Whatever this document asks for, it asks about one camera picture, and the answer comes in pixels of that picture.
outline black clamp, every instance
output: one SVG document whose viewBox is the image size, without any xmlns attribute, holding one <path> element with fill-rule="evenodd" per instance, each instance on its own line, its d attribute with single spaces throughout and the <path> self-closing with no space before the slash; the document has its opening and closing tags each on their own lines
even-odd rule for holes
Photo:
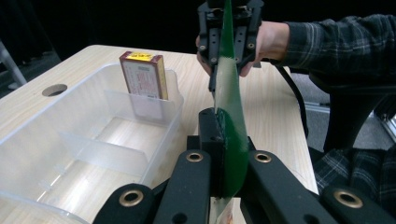
<svg viewBox="0 0 396 224">
<path fill-rule="evenodd" d="M 256 57 L 256 39 L 262 24 L 261 0 L 233 1 L 234 53 L 238 73 Z M 212 69 L 209 90 L 215 91 L 219 60 L 219 42 L 223 21 L 224 1 L 206 1 L 198 7 L 200 42 L 198 51 L 204 63 Z"/>
</svg>

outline green plastic board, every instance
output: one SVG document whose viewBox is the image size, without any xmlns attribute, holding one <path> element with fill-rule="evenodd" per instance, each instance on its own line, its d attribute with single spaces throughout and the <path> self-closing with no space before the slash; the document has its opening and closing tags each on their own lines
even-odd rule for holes
<svg viewBox="0 0 396 224">
<path fill-rule="evenodd" d="M 233 50 L 232 1 L 226 0 L 220 37 L 215 108 L 225 142 L 224 198 L 241 189 L 248 169 L 248 135 Z"/>
</svg>

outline clear plastic bin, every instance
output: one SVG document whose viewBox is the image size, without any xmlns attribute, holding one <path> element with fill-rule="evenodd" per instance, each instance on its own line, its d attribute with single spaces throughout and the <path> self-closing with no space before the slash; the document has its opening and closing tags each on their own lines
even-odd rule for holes
<svg viewBox="0 0 396 224">
<path fill-rule="evenodd" d="M 104 66 L 1 139 L 0 222 L 90 223 L 115 189 L 164 181 L 186 139 L 175 72 L 166 82 L 169 101 L 132 95 Z"/>
</svg>

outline human hand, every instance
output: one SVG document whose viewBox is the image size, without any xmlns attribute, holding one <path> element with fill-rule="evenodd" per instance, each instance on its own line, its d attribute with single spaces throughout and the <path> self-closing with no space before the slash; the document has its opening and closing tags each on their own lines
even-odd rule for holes
<svg viewBox="0 0 396 224">
<path fill-rule="evenodd" d="M 287 52 L 289 38 L 290 30 L 286 23 L 263 21 L 257 33 L 255 60 L 247 63 L 241 69 L 239 76 L 247 76 L 253 64 L 260 62 L 263 58 L 282 61 Z M 198 48 L 199 36 L 195 40 L 195 45 Z M 197 60 L 204 70 L 210 75 L 211 68 L 203 61 L 199 52 L 197 52 Z"/>
</svg>

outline wooden table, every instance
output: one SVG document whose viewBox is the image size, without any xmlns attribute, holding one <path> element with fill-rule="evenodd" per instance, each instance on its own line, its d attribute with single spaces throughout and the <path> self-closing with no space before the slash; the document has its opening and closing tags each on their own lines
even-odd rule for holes
<svg viewBox="0 0 396 224">
<path fill-rule="evenodd" d="M 209 76 L 196 60 L 196 55 L 148 49 L 90 46 L 56 65 L 0 100 L 0 139 L 56 99 L 42 95 L 54 84 L 69 89 L 104 64 L 117 63 L 126 50 L 162 54 L 165 67 L 177 73 L 179 90 L 184 97 L 181 124 L 186 134 L 196 134 L 198 113 L 213 106 L 207 90 Z M 275 153 L 303 185 L 317 192 L 307 143 L 297 101 L 290 87 L 269 63 L 252 68 L 240 78 L 240 88 L 247 134 L 257 149 Z"/>
</svg>

